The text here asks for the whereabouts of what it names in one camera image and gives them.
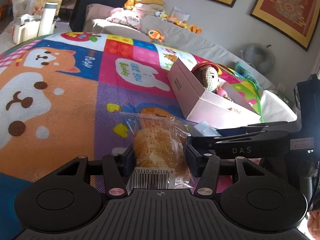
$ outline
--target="silver screw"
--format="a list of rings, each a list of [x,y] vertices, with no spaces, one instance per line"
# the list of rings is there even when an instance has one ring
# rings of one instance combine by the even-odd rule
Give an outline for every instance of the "silver screw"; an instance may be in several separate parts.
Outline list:
[[[201,187],[200,189],[197,190],[198,194],[203,195],[203,196],[209,196],[213,193],[212,189],[208,187]]]
[[[122,194],[124,194],[124,190],[119,187],[114,187],[111,190],[109,190],[109,194],[113,196],[121,196]]]

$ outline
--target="sofa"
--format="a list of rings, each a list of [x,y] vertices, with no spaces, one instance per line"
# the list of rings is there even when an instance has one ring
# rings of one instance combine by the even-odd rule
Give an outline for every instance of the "sofa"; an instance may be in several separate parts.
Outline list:
[[[263,89],[260,97],[264,122],[292,122],[297,119],[296,114],[289,106],[274,94],[276,87],[271,81],[236,55],[206,39],[204,35],[192,33],[172,23],[162,21],[153,15],[146,15],[141,18],[141,28],[136,30],[128,26],[108,22],[106,18],[110,16],[111,9],[113,8],[101,4],[88,5],[83,31],[113,34],[150,42],[150,38],[145,33],[156,29],[165,37],[162,45],[189,52],[229,68],[233,68],[235,63],[239,61],[251,72]]]

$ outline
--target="colorful blanket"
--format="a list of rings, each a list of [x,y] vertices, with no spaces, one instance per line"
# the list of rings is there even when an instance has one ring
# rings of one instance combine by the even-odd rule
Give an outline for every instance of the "colorful blanket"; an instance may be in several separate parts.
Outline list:
[[[0,58],[0,239],[20,225],[13,201],[30,182],[79,155],[122,153],[132,133],[120,111],[183,118],[167,80],[180,58],[203,58],[148,42],[99,33],[37,38]],[[259,113],[251,84],[220,76]]]

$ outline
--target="pink box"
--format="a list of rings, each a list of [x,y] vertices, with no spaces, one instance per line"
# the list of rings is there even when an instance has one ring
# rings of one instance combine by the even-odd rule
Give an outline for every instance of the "pink box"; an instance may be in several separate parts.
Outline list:
[[[233,102],[205,90],[180,59],[172,65],[168,80],[183,116],[189,121],[206,121],[218,129],[260,123],[260,115],[229,83],[220,79],[220,86]]]

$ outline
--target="orange fish toy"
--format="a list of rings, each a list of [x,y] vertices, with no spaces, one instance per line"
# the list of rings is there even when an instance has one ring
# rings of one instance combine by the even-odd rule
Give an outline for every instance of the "orange fish toy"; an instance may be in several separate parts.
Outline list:
[[[162,42],[164,39],[164,36],[161,36],[161,32],[159,32],[158,30],[151,30],[148,32],[148,36],[150,39],[152,40],[156,40],[159,42]]]

